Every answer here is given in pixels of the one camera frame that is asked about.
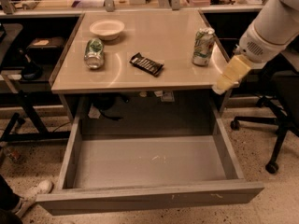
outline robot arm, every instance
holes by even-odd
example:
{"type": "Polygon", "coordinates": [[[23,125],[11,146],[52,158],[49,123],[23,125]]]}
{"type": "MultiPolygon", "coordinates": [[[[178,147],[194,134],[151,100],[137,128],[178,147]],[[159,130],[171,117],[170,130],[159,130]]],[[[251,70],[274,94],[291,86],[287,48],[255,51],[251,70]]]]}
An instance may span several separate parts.
{"type": "Polygon", "coordinates": [[[242,35],[240,55],[235,55],[213,86],[222,94],[251,69],[251,63],[267,63],[299,35],[299,0],[269,0],[242,35]]]}

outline black chair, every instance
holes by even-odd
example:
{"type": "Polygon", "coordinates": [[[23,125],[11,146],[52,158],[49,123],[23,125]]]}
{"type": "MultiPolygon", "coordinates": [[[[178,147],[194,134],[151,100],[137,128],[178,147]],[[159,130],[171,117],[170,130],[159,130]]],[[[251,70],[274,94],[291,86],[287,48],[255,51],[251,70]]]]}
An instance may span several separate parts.
{"type": "Polygon", "coordinates": [[[238,130],[240,128],[239,121],[278,126],[276,131],[278,138],[275,143],[271,159],[265,166],[265,169],[270,174],[275,174],[278,171],[278,164],[276,163],[276,160],[287,131],[291,131],[299,137],[299,75],[292,70],[279,71],[271,76],[269,84],[273,88],[273,92],[279,102],[279,105],[276,105],[277,102],[273,102],[271,99],[263,96],[259,99],[257,106],[261,107],[265,105],[269,107],[275,117],[235,117],[235,119],[231,122],[231,128],[233,130],[238,130]]]}

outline floor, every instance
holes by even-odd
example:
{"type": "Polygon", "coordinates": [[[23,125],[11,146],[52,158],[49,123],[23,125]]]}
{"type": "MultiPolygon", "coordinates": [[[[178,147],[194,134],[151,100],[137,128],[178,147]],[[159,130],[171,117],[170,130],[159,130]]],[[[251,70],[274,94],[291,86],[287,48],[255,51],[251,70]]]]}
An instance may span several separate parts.
{"type": "MultiPolygon", "coordinates": [[[[268,174],[264,165],[268,162],[276,140],[275,127],[243,123],[240,131],[232,131],[230,121],[235,115],[266,115],[267,108],[255,108],[253,101],[235,107],[230,103],[223,114],[223,122],[248,181],[262,181],[265,189],[250,203],[210,207],[134,211],[90,215],[52,216],[38,204],[34,205],[22,221],[24,224],[135,224],[135,223],[235,223],[235,224],[295,224],[299,222],[299,148],[298,138],[288,133],[278,158],[279,171],[268,174]]],[[[40,109],[42,119],[50,131],[69,130],[70,125],[60,107],[40,109]]],[[[0,109],[0,129],[15,110],[0,109]]],[[[22,127],[32,130],[30,121],[22,127]]],[[[49,178],[56,183],[64,158],[66,141],[32,142],[16,144],[23,155],[22,164],[15,164],[2,157],[0,172],[16,193],[22,194],[39,181],[49,178]]]]}

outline white sneaker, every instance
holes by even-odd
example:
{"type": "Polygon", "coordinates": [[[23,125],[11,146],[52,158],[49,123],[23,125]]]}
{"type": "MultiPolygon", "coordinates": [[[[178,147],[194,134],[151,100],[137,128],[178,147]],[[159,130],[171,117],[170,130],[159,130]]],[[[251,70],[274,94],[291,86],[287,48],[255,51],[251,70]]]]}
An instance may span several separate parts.
{"type": "Polygon", "coordinates": [[[38,194],[50,193],[53,189],[53,183],[49,180],[40,182],[37,186],[29,188],[23,196],[20,197],[20,208],[15,215],[21,218],[30,206],[36,203],[36,197],[38,194]]]}

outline bowl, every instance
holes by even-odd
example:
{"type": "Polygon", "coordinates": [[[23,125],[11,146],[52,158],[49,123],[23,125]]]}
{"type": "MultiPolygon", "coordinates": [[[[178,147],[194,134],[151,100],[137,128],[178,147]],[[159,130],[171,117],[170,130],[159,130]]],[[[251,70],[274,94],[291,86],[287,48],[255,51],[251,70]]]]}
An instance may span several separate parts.
{"type": "Polygon", "coordinates": [[[90,31],[97,35],[101,40],[114,40],[119,37],[124,29],[122,21],[118,20],[100,20],[90,26],[90,31]]]}

